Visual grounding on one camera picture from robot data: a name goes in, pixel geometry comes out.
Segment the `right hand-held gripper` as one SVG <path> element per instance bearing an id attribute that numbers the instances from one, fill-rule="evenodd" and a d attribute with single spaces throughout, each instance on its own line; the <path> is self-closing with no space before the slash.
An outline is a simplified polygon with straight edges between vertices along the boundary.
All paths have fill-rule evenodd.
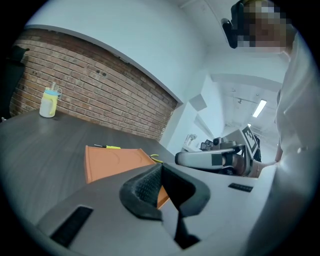
<path id="1" fill-rule="evenodd" d="M 178 152 L 177 165 L 210 173 L 248 176 L 259 145 L 250 126 L 213 140 L 211 150 Z"/>

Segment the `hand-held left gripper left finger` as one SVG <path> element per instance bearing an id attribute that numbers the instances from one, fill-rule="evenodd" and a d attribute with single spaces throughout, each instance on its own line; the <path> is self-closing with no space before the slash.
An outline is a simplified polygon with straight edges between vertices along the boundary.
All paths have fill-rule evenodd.
<path id="1" fill-rule="evenodd" d="M 161 186 L 161 164 L 102 178 L 50 209 L 37 227 L 63 256 L 171 256 L 182 249 L 157 208 Z"/>

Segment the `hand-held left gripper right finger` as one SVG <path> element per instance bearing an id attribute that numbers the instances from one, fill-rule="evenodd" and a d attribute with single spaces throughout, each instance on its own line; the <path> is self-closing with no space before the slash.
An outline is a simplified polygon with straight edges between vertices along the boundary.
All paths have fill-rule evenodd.
<path id="1" fill-rule="evenodd" d="M 199 242 L 182 249 L 178 245 L 164 256 L 255 256 L 250 245 L 254 227 L 271 192 L 275 166 L 262 170 L 258 178 L 214 174 L 165 163 L 163 168 L 180 171 L 204 184 L 210 199 L 202 211 L 185 217 L 189 234 Z"/>

